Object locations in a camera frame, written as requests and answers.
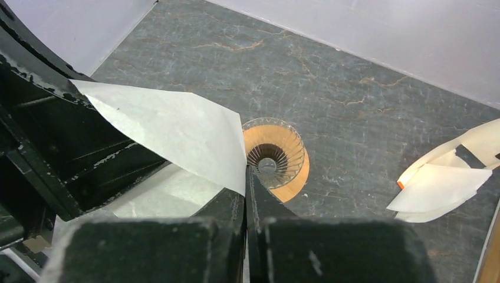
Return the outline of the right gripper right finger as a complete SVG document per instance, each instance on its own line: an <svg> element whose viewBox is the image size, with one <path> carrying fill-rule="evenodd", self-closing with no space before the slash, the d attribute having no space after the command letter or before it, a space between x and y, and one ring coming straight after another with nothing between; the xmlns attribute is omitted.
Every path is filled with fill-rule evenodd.
<svg viewBox="0 0 500 283"><path fill-rule="evenodd" d="M436 282L427 250L402 221L302 218L246 169L251 282Z"/></svg>

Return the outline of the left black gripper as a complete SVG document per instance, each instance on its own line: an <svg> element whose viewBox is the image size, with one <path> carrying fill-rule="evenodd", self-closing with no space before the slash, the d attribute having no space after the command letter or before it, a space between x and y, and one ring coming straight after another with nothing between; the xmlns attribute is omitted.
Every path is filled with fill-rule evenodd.
<svg viewBox="0 0 500 283"><path fill-rule="evenodd" d="M22 235L8 250L33 268L55 217L74 219L128 192L166 159L116 130L73 84L88 80L1 2L1 208Z"/></svg>

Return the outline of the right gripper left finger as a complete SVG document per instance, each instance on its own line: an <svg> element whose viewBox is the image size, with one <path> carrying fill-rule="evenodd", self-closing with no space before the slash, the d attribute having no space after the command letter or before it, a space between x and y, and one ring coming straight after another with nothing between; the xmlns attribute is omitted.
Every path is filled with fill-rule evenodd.
<svg viewBox="0 0 500 283"><path fill-rule="evenodd" d="M89 219L56 244L41 282L241 282L245 199L224 189L189 218Z"/></svg>

